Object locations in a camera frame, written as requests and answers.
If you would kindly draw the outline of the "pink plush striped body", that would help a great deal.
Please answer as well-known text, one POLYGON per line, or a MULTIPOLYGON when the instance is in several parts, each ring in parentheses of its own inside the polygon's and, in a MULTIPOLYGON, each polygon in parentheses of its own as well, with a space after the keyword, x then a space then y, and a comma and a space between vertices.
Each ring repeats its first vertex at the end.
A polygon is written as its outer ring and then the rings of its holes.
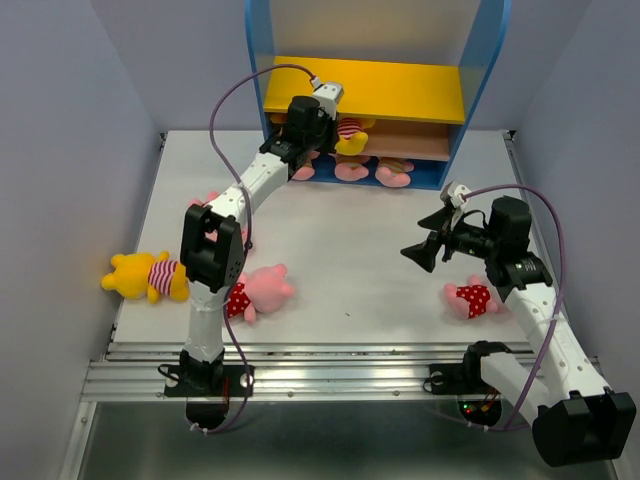
POLYGON ((335 177, 344 182, 356 182, 366 178, 369 175, 369 170, 366 166, 370 160, 370 156, 357 155, 336 155, 336 166, 334 169, 335 177))

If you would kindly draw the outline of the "pink frog plush striped shirt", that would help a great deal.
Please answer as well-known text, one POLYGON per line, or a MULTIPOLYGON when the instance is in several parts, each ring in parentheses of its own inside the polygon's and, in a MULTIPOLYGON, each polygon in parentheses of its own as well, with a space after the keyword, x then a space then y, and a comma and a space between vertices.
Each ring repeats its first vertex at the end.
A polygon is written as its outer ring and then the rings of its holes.
POLYGON ((315 174, 315 168, 313 166, 313 161, 317 157, 317 155, 312 152, 310 153, 303 165, 296 171, 296 173, 292 176, 292 179, 295 181, 307 181, 312 178, 315 174))

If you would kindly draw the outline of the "yellow bear plush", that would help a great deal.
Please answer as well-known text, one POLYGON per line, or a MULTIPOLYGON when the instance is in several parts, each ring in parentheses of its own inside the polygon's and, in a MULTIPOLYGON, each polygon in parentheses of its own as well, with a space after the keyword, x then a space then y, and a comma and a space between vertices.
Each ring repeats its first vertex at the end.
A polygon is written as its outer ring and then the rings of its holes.
POLYGON ((270 115, 270 121, 273 124, 284 124, 286 122, 287 115, 282 113, 272 113, 270 115))
POLYGON ((150 304, 167 297, 174 302, 189 299, 186 268, 170 258, 167 251, 117 254, 110 260, 112 272, 101 279, 105 291, 115 291, 125 299, 146 298, 150 304))
POLYGON ((337 124, 337 154, 345 156, 359 155, 368 142, 367 129, 375 125, 373 118, 341 117, 337 124))

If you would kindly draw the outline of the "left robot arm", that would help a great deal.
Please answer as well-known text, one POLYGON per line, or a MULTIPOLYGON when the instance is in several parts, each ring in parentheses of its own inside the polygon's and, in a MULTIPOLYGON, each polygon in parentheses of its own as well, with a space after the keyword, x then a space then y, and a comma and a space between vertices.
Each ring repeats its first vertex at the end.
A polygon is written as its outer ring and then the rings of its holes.
POLYGON ((166 380, 167 396, 222 393, 225 304, 244 269, 252 215, 295 175, 310 152, 333 149, 338 105, 336 95, 294 97, 284 125, 259 147, 235 183, 215 200, 188 208, 180 261, 190 282, 189 329, 179 363, 166 380))

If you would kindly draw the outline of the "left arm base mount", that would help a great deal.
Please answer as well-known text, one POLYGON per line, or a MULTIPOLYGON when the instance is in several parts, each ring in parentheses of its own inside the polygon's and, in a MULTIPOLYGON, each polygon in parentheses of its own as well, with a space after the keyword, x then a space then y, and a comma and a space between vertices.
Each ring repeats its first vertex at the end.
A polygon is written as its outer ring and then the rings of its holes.
POLYGON ((185 399, 185 418, 191 431, 220 434, 235 426, 253 395, 253 365, 214 366, 203 378, 190 379, 179 365, 160 364, 163 395, 185 399))

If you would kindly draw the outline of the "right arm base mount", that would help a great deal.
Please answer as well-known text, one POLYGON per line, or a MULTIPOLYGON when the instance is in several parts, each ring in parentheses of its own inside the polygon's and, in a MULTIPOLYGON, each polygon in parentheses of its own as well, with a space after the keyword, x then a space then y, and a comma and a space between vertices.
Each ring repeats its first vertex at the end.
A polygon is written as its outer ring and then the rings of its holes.
POLYGON ((501 419, 499 392, 478 374, 467 374, 462 364, 431 364, 422 389, 433 395, 461 397, 457 401, 459 414, 472 424, 495 427, 501 419))

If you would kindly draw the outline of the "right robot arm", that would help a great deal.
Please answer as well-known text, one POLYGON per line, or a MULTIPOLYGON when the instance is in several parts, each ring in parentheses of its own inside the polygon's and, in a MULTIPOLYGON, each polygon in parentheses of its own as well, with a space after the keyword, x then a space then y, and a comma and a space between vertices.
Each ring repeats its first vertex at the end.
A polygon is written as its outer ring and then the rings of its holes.
POLYGON ((455 288, 468 317, 485 313, 497 293, 536 355, 531 368, 500 342, 478 341, 457 365, 440 367, 426 379, 432 393, 496 391, 512 406, 500 430, 514 429, 521 416, 530 426, 543 461, 560 467, 621 456, 637 409, 626 392, 614 391, 582 349, 568 321, 552 277, 529 249, 532 217, 521 199, 502 196, 482 225, 466 223, 467 193, 442 194, 442 208, 419 221, 427 239, 402 255, 431 272, 436 256, 455 253, 483 260, 488 282, 455 288))

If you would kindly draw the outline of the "pink pig plush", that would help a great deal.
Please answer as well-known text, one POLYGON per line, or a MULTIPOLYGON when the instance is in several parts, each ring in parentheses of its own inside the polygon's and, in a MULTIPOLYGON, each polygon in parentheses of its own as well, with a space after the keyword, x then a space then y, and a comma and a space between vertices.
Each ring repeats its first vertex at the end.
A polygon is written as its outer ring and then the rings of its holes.
POLYGON ((507 312, 497 291, 486 278, 478 275, 471 275, 463 285, 445 284, 442 298, 460 319, 476 319, 486 314, 507 312))
POLYGON ((254 324, 258 314, 279 310, 296 293, 294 286, 286 280, 287 274, 284 264, 242 273, 226 302, 227 317, 241 316, 245 322, 254 324))

